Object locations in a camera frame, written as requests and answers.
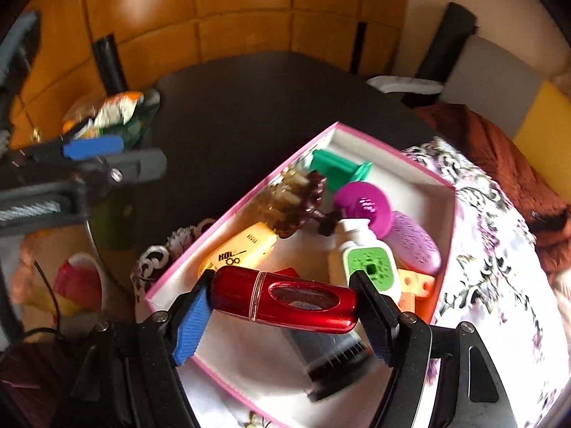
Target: dark tabletop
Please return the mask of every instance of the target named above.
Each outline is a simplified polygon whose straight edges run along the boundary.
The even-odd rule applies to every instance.
[[[165,177],[135,189],[135,250],[220,217],[334,122],[404,149],[434,131],[356,76],[305,55],[267,52],[162,77],[161,108],[142,146],[167,156]]]

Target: white armrest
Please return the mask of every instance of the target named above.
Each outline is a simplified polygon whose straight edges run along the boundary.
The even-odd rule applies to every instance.
[[[421,95],[438,95],[442,93],[444,84],[423,78],[378,76],[367,80],[371,87],[383,93],[419,93]]]

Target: black cable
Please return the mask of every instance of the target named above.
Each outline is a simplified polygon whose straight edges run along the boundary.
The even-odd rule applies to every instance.
[[[54,301],[54,306],[55,306],[55,315],[56,315],[56,321],[55,321],[55,329],[56,331],[58,331],[59,333],[59,324],[62,320],[62,314],[59,311],[59,305],[58,305],[58,300],[55,298],[55,293],[52,290],[50,283],[48,282],[46,275],[44,274],[44,271],[42,270],[42,268],[39,266],[38,261],[34,261],[34,266],[36,267],[36,270],[38,270],[39,276],[42,277],[42,280],[44,280],[44,283],[46,285],[47,290],[50,292],[50,296],[52,298],[52,300]]]
[[[10,354],[16,346],[18,346],[26,338],[29,338],[30,336],[33,336],[38,333],[51,333],[55,334],[58,338],[65,339],[65,337],[61,333],[59,333],[58,330],[55,330],[54,328],[48,328],[46,326],[40,328],[32,328],[31,330],[22,333],[17,340],[12,341],[8,345],[8,347],[5,348],[4,352],[0,354],[0,365],[2,365],[2,362],[6,359],[6,356],[8,356],[8,354]]]

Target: wooden panel wall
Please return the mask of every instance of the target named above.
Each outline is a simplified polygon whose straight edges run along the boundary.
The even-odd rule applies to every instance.
[[[358,74],[386,73],[407,0],[32,0],[42,44],[12,111],[12,146],[32,128],[56,136],[85,95],[102,95],[91,43],[113,33],[132,89],[211,59],[291,50],[348,71],[358,22],[366,22]]]

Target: red cylindrical bottle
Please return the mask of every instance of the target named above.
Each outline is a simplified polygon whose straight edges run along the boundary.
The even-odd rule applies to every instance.
[[[210,299],[217,310],[268,325],[347,333],[357,323],[350,288],[237,266],[216,272]]]

